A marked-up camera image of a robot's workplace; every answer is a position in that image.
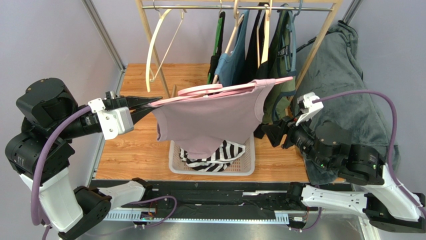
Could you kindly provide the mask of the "pink plastic hanger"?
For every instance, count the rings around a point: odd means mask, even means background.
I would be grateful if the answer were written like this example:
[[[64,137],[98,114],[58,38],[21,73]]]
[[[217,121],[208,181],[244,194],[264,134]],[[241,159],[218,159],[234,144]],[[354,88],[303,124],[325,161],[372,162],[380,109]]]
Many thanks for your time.
[[[184,89],[182,95],[156,100],[149,106],[156,109],[261,108],[274,86],[293,79],[291,76],[278,79],[255,79],[249,83],[227,87],[221,84],[201,85]]]

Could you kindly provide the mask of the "black white striped tank top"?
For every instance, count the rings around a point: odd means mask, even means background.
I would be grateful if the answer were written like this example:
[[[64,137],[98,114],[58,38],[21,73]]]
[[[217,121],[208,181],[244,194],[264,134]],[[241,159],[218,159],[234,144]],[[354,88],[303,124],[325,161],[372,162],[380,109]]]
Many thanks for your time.
[[[210,157],[190,158],[188,152],[180,148],[179,158],[187,167],[198,172],[223,172],[245,153],[245,145],[224,140]]]

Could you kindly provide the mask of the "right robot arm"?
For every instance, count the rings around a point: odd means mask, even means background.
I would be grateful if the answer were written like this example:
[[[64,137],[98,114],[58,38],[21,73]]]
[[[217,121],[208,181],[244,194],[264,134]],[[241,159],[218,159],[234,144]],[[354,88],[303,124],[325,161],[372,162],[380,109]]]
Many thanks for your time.
[[[349,130],[330,121],[311,130],[307,122],[291,117],[263,125],[262,130],[273,147],[295,146],[320,169],[362,187],[359,192],[343,192],[291,182],[285,196],[289,206],[345,211],[391,233],[425,233],[426,219],[420,211],[425,195],[414,193],[419,204],[412,203],[393,181],[382,155],[371,146],[352,144]]]

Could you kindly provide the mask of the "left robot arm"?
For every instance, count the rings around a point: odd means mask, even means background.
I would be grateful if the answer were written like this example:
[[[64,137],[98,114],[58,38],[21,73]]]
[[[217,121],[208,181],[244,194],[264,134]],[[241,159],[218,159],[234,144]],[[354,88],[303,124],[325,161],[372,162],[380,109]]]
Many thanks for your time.
[[[118,96],[79,105],[59,78],[31,84],[16,101],[23,113],[21,132],[5,148],[12,168],[31,191],[31,219],[75,240],[118,207],[143,200],[151,185],[140,178],[113,187],[72,187],[69,158],[75,138],[95,133],[105,140],[131,132],[150,113],[156,97]]]

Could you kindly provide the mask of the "cream plastic hanger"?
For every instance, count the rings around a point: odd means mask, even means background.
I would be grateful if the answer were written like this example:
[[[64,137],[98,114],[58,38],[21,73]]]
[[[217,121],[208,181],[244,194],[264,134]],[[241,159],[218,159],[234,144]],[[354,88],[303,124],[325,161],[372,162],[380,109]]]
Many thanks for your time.
[[[151,34],[146,57],[146,70],[144,76],[146,90],[148,92],[151,92],[154,83],[159,81],[166,97],[169,98],[171,96],[171,92],[163,71],[163,66],[181,29],[186,15],[186,10],[176,7],[167,8],[163,11],[160,11],[158,14],[158,21],[156,22],[154,30]],[[177,20],[177,23],[172,24],[172,26],[175,27],[174,29],[167,27],[167,24],[170,24],[172,20]],[[163,32],[165,30],[171,29],[172,33],[169,34],[169,38],[167,39],[168,42],[161,40],[160,38],[165,36]]]

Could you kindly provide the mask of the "mauve tank top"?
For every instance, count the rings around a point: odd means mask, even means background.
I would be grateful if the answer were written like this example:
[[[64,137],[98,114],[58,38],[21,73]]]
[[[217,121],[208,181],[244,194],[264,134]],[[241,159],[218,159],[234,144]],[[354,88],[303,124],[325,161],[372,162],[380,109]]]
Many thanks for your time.
[[[205,159],[223,141],[243,144],[262,123],[275,79],[256,79],[253,89],[220,97],[170,102],[153,110],[157,140],[174,141],[192,159]]]

